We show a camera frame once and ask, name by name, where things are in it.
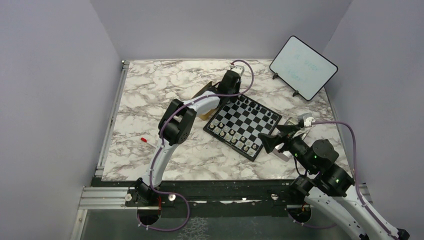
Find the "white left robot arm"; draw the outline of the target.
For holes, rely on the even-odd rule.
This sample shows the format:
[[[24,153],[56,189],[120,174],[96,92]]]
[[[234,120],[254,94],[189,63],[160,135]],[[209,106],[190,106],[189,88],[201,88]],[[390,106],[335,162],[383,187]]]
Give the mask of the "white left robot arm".
[[[209,82],[192,99],[173,99],[161,118],[159,139],[146,172],[135,181],[134,189],[144,205],[152,205],[158,197],[159,186],[172,154],[189,136],[195,118],[204,115],[240,94],[241,77],[245,69],[235,66],[226,71],[216,84]]]

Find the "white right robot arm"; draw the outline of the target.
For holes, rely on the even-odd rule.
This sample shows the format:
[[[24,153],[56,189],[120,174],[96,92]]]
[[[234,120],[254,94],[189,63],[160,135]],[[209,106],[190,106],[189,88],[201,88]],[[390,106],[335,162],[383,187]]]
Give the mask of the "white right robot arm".
[[[386,221],[367,201],[355,180],[336,164],[339,154],[327,139],[308,146],[297,133],[303,125],[278,125],[279,134],[259,133],[267,153],[282,145],[314,179],[299,175],[289,186],[289,199],[305,201],[340,226],[353,240],[407,240],[410,234]]]

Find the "yellow metal tin box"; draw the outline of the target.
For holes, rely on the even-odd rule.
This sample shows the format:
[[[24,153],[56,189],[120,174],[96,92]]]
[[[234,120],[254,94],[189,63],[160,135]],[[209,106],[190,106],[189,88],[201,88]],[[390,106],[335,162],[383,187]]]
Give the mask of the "yellow metal tin box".
[[[214,83],[212,81],[208,82],[195,94],[193,99],[189,100],[190,105],[188,108],[194,110],[196,117],[203,121],[206,121],[220,105],[220,98],[217,96],[209,96],[209,94],[211,94],[209,88],[212,86],[214,86]]]

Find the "black and white chessboard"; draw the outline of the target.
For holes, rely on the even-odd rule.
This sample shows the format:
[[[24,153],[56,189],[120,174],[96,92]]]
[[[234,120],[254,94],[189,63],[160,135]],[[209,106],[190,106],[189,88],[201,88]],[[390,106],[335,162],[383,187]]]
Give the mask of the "black and white chessboard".
[[[246,98],[250,100],[250,103],[255,103],[255,107],[251,108],[251,111],[247,110],[250,107],[250,103],[245,103]],[[260,111],[256,110],[257,105],[262,106]],[[263,118],[259,118],[258,113],[262,113]],[[237,99],[229,100],[225,105],[218,108],[216,113],[203,127],[203,131],[230,146],[234,151],[253,162],[264,147],[262,141],[258,138],[258,134],[271,134],[281,119],[282,116],[277,112],[242,94]],[[215,128],[219,128],[220,132],[224,131],[225,135],[220,136],[220,132],[214,132]],[[230,139],[225,139],[227,134],[230,134]],[[231,142],[232,138],[236,138],[236,143]],[[251,141],[251,145],[245,144],[247,140]],[[243,146],[238,147],[238,142],[243,142]],[[248,146],[248,151],[244,151],[244,146]],[[250,150],[254,150],[255,154],[249,154]]]

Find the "small whiteboard on stand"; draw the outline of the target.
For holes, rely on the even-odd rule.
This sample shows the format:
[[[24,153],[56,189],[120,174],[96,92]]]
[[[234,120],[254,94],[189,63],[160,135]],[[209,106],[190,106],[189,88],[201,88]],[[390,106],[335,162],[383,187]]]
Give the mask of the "small whiteboard on stand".
[[[339,68],[307,43],[292,35],[269,65],[273,78],[280,78],[306,101],[312,100]]]

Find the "red and white marker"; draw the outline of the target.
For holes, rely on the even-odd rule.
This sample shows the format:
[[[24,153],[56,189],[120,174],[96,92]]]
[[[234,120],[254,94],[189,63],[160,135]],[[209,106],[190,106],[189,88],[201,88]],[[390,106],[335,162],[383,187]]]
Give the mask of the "red and white marker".
[[[153,148],[155,148],[155,147],[156,147],[156,145],[155,145],[155,144],[151,143],[150,141],[148,141],[148,140],[147,140],[146,138],[144,138],[144,137],[141,137],[141,138],[140,138],[140,140],[141,140],[142,142],[146,143],[147,145],[149,145],[149,146],[153,147]]]

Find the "aluminium frame rail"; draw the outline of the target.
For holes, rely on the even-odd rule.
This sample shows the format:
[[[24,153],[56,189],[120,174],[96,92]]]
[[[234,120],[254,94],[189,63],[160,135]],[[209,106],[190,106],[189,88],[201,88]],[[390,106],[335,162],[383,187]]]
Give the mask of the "aluminium frame rail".
[[[111,139],[112,139],[112,135],[113,135],[114,127],[115,127],[116,117],[117,117],[117,114],[118,114],[121,98],[122,98],[122,95],[123,95],[123,90],[124,90],[124,86],[125,86],[130,62],[131,62],[130,60],[122,60],[121,61],[122,69],[121,69],[120,78],[119,78],[119,81],[118,81],[118,87],[117,87],[115,97],[114,97],[114,100],[113,100],[113,103],[112,103],[111,111],[110,111],[110,114],[109,114],[109,117],[108,117],[104,139],[103,139],[103,142],[102,142],[102,145],[101,145],[101,149],[99,151],[97,166],[96,166],[95,172],[94,172],[94,177],[96,177],[96,178],[100,178],[103,175],[103,172],[104,172],[105,163],[106,163],[106,160],[107,160],[107,155],[108,155],[109,147],[110,147],[110,144],[111,144]]]

